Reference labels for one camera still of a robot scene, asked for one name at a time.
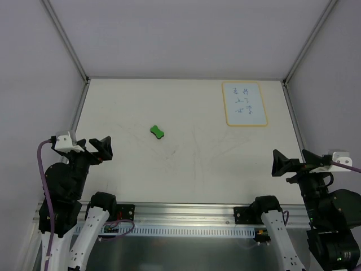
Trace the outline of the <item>green whiteboard eraser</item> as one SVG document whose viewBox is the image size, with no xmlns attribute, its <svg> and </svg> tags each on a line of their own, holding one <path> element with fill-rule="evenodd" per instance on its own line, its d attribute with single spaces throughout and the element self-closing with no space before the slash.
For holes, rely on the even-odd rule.
<svg viewBox="0 0 361 271">
<path fill-rule="evenodd" d="M 149 130 L 157 139 L 162 139 L 165 136 L 165 133 L 157 126 L 154 125 Z"/>
</svg>

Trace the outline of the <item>yellow framed whiteboard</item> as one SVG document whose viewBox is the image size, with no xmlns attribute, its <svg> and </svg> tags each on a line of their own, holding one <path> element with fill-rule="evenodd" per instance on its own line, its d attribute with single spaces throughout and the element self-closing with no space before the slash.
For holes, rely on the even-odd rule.
<svg viewBox="0 0 361 271">
<path fill-rule="evenodd" d="M 228 126 L 267 126 L 268 119 L 259 83 L 224 81 L 222 95 Z"/>
</svg>

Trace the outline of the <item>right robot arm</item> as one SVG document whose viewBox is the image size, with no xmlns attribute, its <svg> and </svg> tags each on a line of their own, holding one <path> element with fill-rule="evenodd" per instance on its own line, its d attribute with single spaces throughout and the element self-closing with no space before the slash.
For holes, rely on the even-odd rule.
<svg viewBox="0 0 361 271">
<path fill-rule="evenodd" d="M 360 226 L 360 194 L 347 189 L 330 192 L 335 172 L 360 172 L 348 152 L 316 155 L 303 149 L 303 162 L 273 151 L 272 176 L 286 173 L 300 188 L 309 218 L 307 243 L 323 270 L 357 270 L 360 248 L 351 230 Z M 264 224 L 275 246 L 281 270 L 305 270 L 286 230 L 283 210 L 275 196 L 259 196 L 250 205 L 253 220 Z"/>
</svg>

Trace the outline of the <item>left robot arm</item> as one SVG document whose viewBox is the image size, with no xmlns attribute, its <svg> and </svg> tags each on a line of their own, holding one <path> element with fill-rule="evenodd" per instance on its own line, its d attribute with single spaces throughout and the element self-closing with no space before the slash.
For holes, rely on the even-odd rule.
<svg viewBox="0 0 361 271">
<path fill-rule="evenodd" d="M 86 143 L 95 147 L 94 152 Z M 39 210 L 42 241 L 42 270 L 85 270 L 99 232 L 117 216 L 116 197 L 97 192 L 89 202 L 85 225 L 72 243 L 82 208 L 80 199 L 89 169 L 113 158 L 111 137 L 82 139 L 61 134 L 41 142 L 37 161 L 44 201 Z"/>
</svg>

